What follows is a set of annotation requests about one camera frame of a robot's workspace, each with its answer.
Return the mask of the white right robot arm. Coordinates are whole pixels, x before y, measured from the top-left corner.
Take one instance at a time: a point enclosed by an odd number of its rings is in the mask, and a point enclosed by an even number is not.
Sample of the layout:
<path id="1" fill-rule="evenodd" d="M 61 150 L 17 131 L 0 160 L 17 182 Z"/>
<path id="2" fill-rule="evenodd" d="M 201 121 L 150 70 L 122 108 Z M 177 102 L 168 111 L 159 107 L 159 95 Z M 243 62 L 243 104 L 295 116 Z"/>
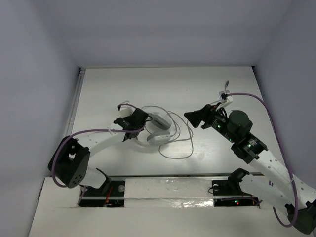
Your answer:
<path id="1" fill-rule="evenodd" d="M 316 190 L 280 163 L 268 147 L 250 130 L 253 126 L 248 115 L 239 110 L 229 116 L 218 106 L 207 104 L 202 109 L 186 112 L 185 118 L 194 127 L 213 128 L 232 143 L 234 154 L 266 176 L 271 184 L 257 180 L 244 169 L 235 170 L 228 181 L 233 194 L 242 191 L 256 196 L 287 216 L 293 227 L 309 235 L 316 228 Z"/>

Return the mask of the white grey headphones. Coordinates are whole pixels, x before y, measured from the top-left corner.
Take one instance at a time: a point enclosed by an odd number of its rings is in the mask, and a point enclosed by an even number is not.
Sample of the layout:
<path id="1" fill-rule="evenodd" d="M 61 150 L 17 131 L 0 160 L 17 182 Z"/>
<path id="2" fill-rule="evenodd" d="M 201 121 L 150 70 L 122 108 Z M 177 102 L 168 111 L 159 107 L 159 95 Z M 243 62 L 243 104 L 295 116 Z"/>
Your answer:
<path id="1" fill-rule="evenodd" d="M 156 153 L 162 145 L 167 145 L 177 132 L 171 134 L 171 126 L 174 124 L 171 115 L 161 106 L 146 105 L 141 108 L 149 115 L 146 123 L 145 135 L 134 138 L 133 142 L 141 153 Z"/>

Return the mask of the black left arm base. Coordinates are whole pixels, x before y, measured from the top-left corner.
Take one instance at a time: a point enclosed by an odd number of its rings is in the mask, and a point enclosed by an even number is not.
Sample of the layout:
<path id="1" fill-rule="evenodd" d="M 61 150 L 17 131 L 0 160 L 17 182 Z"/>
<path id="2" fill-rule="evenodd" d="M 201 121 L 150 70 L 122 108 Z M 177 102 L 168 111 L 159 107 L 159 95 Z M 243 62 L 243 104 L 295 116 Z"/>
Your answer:
<path id="1" fill-rule="evenodd" d="M 98 189 L 82 186 L 78 199 L 79 207 L 124 207 L 125 180 L 112 180 L 100 169 L 96 169 L 105 178 Z"/>

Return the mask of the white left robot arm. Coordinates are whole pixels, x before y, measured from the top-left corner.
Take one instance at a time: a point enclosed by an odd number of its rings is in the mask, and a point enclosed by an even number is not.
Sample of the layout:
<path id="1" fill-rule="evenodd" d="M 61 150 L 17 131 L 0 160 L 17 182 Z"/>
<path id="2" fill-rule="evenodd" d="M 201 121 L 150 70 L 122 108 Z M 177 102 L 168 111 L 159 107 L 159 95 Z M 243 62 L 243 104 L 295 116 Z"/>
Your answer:
<path id="1" fill-rule="evenodd" d="M 54 183 L 69 189 L 86 186 L 99 195 L 106 194 L 110 178 L 102 170 L 89 167 L 89 160 L 110 146 L 137 137 L 149 117 L 148 113 L 135 108 L 105 129 L 83 130 L 64 137 L 48 164 Z"/>

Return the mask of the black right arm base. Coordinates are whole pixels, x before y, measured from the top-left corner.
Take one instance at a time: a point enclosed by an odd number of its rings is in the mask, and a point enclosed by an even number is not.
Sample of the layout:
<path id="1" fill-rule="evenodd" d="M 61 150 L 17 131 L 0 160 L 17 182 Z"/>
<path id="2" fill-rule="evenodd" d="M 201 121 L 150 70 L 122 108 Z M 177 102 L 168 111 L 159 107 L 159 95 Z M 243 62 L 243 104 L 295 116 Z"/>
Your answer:
<path id="1" fill-rule="evenodd" d="M 236 169 L 227 179 L 213 180 L 208 193 L 215 198 L 215 207 L 260 207 L 261 200 L 241 190 L 242 179 L 250 173 L 242 168 Z"/>

